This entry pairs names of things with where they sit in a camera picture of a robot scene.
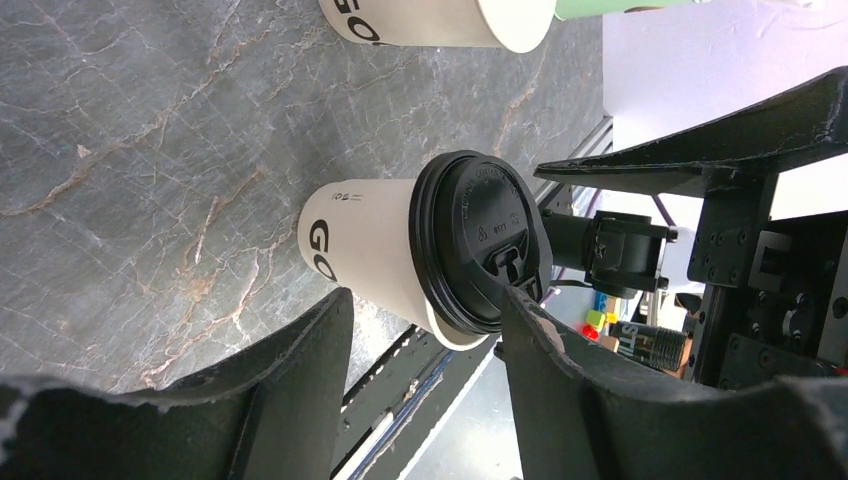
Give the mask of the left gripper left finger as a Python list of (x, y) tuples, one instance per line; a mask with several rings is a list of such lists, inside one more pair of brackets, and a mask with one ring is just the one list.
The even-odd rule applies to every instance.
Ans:
[(327, 479), (354, 326), (338, 288), (170, 387), (110, 394), (1, 379), (5, 479)]

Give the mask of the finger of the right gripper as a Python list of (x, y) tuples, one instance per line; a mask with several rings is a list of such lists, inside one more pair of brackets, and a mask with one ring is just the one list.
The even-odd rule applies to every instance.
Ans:
[(847, 69), (756, 104), (608, 154), (539, 164), (544, 180), (701, 198), (847, 152)]

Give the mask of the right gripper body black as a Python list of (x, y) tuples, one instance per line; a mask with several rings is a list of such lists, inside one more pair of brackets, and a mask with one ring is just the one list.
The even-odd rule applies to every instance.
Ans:
[(704, 196), (687, 275), (706, 289), (687, 380), (847, 376), (847, 214), (774, 220), (778, 177)]

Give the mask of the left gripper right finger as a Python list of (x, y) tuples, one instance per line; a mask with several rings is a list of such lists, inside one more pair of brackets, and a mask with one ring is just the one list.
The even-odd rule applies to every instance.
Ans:
[(740, 391), (683, 381), (502, 297), (503, 360), (527, 479), (843, 479), (847, 383)]

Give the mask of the white paper cup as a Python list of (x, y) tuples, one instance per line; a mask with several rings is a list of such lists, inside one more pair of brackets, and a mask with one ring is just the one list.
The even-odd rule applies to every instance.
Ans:
[(527, 53), (554, 19), (551, 0), (325, 0), (343, 38), (374, 46), (502, 48)]
[(299, 217), (297, 240), (306, 264), (455, 351), (484, 335), (449, 325), (422, 290), (410, 249), (413, 179), (352, 179), (317, 189)]

